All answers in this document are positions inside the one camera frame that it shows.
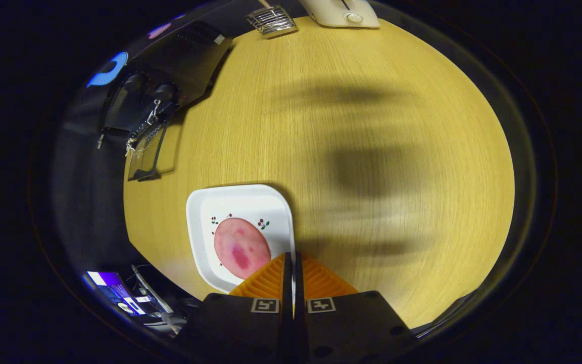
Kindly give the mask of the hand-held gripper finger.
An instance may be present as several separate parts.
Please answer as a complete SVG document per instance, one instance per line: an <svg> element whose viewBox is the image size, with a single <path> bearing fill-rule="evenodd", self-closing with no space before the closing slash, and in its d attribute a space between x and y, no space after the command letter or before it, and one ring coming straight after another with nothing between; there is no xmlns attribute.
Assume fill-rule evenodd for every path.
<svg viewBox="0 0 582 364"><path fill-rule="evenodd" d="M316 258L296 256L300 363L402 363L418 340L376 290L362 292Z"/></svg>
<svg viewBox="0 0 582 364"><path fill-rule="evenodd" d="M191 363L283 363L293 353L293 259L284 253L235 292L212 293L177 336Z"/></svg>

